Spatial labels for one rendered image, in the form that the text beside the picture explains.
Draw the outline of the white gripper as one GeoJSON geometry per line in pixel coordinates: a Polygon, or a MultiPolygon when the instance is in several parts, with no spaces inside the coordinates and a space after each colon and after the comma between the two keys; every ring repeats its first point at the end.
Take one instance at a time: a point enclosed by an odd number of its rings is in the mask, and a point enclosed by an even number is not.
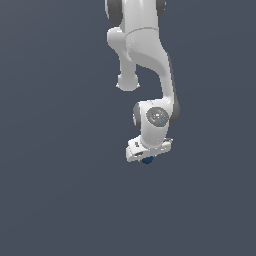
{"type": "Polygon", "coordinates": [[[148,149],[141,143],[141,136],[130,139],[126,148],[126,159],[128,162],[139,161],[143,158],[153,156],[154,158],[160,154],[171,150],[172,138],[165,138],[159,148],[148,149]]]}

